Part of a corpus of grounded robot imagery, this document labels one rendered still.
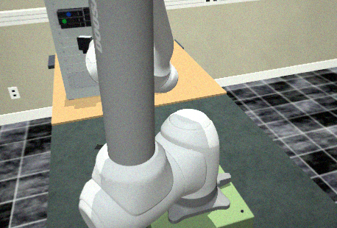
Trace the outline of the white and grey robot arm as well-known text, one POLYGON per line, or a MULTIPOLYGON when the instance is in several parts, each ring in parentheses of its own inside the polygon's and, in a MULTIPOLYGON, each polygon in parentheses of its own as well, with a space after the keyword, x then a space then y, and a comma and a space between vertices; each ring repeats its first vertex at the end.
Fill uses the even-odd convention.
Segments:
POLYGON ((164 0, 88 4, 93 40, 79 36, 77 42, 89 76, 99 83, 106 144, 79 198, 85 223, 146 228, 166 211, 177 224, 228 209, 220 187, 232 178, 218 174, 213 122, 201 111, 178 110, 155 136, 155 93, 171 91, 179 79, 170 61, 174 39, 164 0))

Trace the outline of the orange flat board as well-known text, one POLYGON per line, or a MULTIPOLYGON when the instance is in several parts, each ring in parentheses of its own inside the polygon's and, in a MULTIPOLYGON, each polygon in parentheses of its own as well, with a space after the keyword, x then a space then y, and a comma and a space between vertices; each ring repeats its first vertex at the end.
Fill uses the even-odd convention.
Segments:
MULTIPOLYGON (((155 107, 221 96, 227 92, 175 41, 171 64, 178 72, 174 89, 155 93, 155 107)), ((101 96, 68 100, 55 54, 52 126, 103 117, 101 96)))

